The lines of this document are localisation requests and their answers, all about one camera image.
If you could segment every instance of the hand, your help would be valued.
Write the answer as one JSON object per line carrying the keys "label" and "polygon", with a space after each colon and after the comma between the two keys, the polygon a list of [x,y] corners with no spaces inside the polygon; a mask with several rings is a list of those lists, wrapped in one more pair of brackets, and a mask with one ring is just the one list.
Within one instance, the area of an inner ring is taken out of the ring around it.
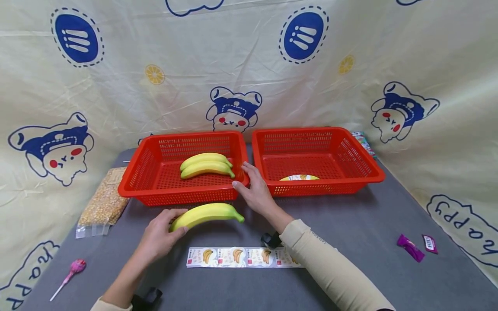
{"label": "hand", "polygon": [[265,217],[273,228],[275,228],[278,233],[282,234],[287,225],[291,223],[294,218],[284,212],[275,203],[266,182],[264,182],[263,177],[261,177],[259,170],[255,166],[244,162],[242,170],[249,175],[250,189],[246,188],[238,181],[234,181],[232,186],[242,195],[252,210]]}
{"label": "hand", "polygon": [[140,258],[146,265],[166,256],[173,248],[176,241],[187,233],[187,227],[180,227],[174,232],[169,232],[169,224],[188,209],[165,209],[154,218],[143,233],[134,256]]}
{"label": "hand", "polygon": [[242,195],[249,207],[263,216],[272,209],[279,208],[271,197],[268,186],[261,177],[259,170],[248,162],[244,162],[242,170],[249,175],[250,189],[238,181],[234,181],[232,186]]}

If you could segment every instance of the plastic bag of corn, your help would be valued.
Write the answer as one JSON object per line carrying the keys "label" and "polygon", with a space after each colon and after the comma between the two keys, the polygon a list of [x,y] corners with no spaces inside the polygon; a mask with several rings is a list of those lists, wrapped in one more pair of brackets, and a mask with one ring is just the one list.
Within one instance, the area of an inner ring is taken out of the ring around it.
{"label": "plastic bag of corn", "polygon": [[129,198],[118,194],[126,167],[110,169],[102,179],[95,194],[80,216],[76,226],[76,238],[106,235],[109,227],[115,225],[126,207]]}

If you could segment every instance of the sleeve cuff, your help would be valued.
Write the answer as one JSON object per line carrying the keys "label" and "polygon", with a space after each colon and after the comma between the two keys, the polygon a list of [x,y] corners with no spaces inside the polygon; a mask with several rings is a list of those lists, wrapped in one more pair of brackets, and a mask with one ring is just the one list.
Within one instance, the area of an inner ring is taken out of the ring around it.
{"label": "sleeve cuff", "polygon": [[302,220],[296,219],[291,221],[287,227],[285,227],[285,230],[280,235],[280,240],[283,244],[292,248],[303,236],[303,234],[310,230],[311,228],[303,223]]}
{"label": "sleeve cuff", "polygon": [[120,307],[117,307],[115,305],[111,305],[109,303],[106,303],[101,300],[102,297],[100,297],[97,302],[95,302],[94,306],[90,311],[131,311],[132,305],[130,304],[127,309],[123,309]]}

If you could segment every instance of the pink lollipop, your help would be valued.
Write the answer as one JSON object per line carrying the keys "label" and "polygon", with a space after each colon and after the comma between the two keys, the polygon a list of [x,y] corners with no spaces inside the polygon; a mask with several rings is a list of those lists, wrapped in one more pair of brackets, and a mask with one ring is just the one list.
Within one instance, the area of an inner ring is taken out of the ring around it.
{"label": "pink lollipop", "polygon": [[55,294],[52,296],[52,298],[50,298],[50,301],[54,300],[55,296],[57,296],[57,294],[61,291],[61,289],[64,287],[64,285],[66,285],[69,282],[69,280],[73,277],[73,275],[83,271],[86,266],[87,266],[87,263],[83,259],[77,259],[77,260],[73,261],[73,263],[71,264],[71,270],[69,271],[69,274],[64,279],[61,286],[55,292]]}

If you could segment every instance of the forearm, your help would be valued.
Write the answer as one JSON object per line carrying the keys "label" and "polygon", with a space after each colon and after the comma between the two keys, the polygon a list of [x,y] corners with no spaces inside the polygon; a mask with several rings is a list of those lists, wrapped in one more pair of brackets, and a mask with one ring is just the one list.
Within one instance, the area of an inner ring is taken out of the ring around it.
{"label": "forearm", "polygon": [[147,266],[147,259],[133,254],[101,300],[119,308],[128,308]]}
{"label": "forearm", "polygon": [[394,310],[375,285],[337,249],[315,235],[300,219],[280,239],[341,310]]}
{"label": "forearm", "polygon": [[287,225],[294,220],[291,215],[284,212],[277,204],[268,206],[263,216],[279,234],[282,234]]}

